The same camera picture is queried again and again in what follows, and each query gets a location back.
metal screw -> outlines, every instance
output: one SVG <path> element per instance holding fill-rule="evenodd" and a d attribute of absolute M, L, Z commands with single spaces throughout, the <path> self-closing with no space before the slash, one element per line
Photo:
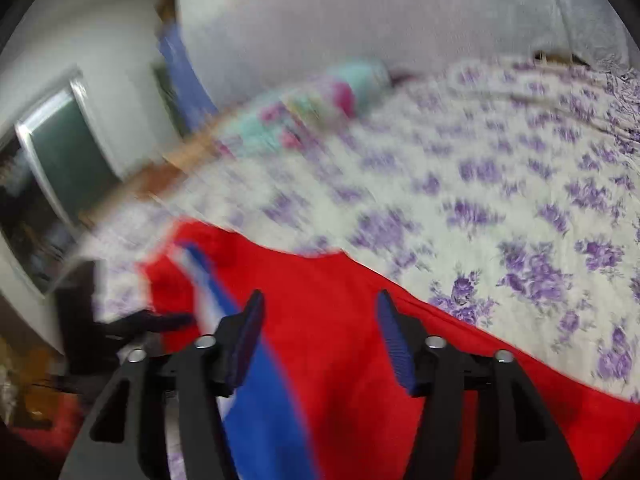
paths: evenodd
<path fill-rule="evenodd" d="M 429 348 L 444 348 L 447 345 L 447 340 L 439 335 L 430 335 L 424 340 L 424 344 Z"/>
<path fill-rule="evenodd" d="M 216 338 L 211 334 L 201 335 L 196 339 L 196 342 L 194 343 L 194 345 L 196 345 L 196 348 L 209 348 L 215 344 Z"/>
<path fill-rule="evenodd" d="M 498 350 L 494 357 L 499 363 L 511 363 L 513 361 L 513 354 L 508 350 Z"/>
<path fill-rule="evenodd" d="M 136 348 L 132 350 L 127 356 L 127 361 L 130 363 L 138 363 L 146 357 L 146 352 L 142 348 Z"/>

red blanket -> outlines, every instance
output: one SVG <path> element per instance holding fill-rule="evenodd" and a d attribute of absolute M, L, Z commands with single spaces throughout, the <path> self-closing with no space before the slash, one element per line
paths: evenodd
<path fill-rule="evenodd" d="M 239 234 L 185 221 L 158 257 L 143 266 L 158 312 L 195 308 L 196 285 L 171 257 L 175 246 L 184 245 L 196 247 L 210 263 L 212 287 L 224 290 L 237 308 L 255 288 L 263 291 L 265 345 L 308 436 L 318 478 L 389 480 L 401 478 L 406 466 L 424 400 L 409 397 L 396 383 L 376 321 L 376 295 L 384 288 L 400 312 L 418 317 L 429 333 L 462 351 L 513 352 L 559 424 L 583 478 L 601 478 L 640 420 L 640 406 L 559 374 L 416 300 L 344 253 L 315 258 L 279 253 Z M 196 328 L 183 330 L 168 335 L 166 343 L 175 351 L 198 334 Z M 245 466 L 230 444 L 242 474 Z"/>

white wall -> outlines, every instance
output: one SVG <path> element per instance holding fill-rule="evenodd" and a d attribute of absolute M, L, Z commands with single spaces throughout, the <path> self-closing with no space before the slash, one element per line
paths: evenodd
<path fill-rule="evenodd" d="M 178 135 L 151 71 L 159 59 L 155 2 L 100 6 L 25 44 L 12 38 L 7 56 L 0 56 L 0 124 L 8 126 L 47 84 L 77 66 L 92 112 L 90 126 L 119 176 L 175 145 Z"/>
<path fill-rule="evenodd" d="M 157 0 L 36 0 L 0 54 L 0 134 L 52 81 L 84 75 L 90 127 L 120 177 L 179 142 L 151 72 Z M 0 291 L 60 348 L 50 307 L 0 237 Z"/>

white bedsheet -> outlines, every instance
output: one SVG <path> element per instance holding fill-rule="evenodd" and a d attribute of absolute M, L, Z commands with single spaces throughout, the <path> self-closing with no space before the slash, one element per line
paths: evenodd
<path fill-rule="evenodd" d="M 585 383 L 639 400 L 640 83 L 525 61 L 412 82 L 308 153 L 214 162 L 84 245 L 97 307 L 146 303 L 135 261 L 175 216 L 297 253 L 341 248 Z"/>

blue fabric stripe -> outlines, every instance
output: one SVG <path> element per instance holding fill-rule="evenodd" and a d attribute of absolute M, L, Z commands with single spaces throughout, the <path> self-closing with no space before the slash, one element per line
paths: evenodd
<path fill-rule="evenodd" d="M 377 302 L 378 324 L 385 338 L 386 351 L 391 359 L 396 380 L 411 395 L 417 385 L 414 359 L 404 341 L 400 327 L 391 313 L 392 307 L 389 305 L 387 296 L 380 292 Z"/>
<path fill-rule="evenodd" d="M 209 276 L 209 288 L 226 316 L 239 312 L 216 279 L 209 259 L 185 247 Z M 260 340 L 244 385 L 224 419 L 231 455 L 243 480 L 314 480 L 308 435 L 296 413 L 285 379 Z"/>
<path fill-rule="evenodd" d="M 176 23 L 167 27 L 158 49 L 167 65 L 180 113 L 187 128 L 193 132 L 204 124 L 207 114 L 215 115 L 218 109 L 193 71 Z"/>

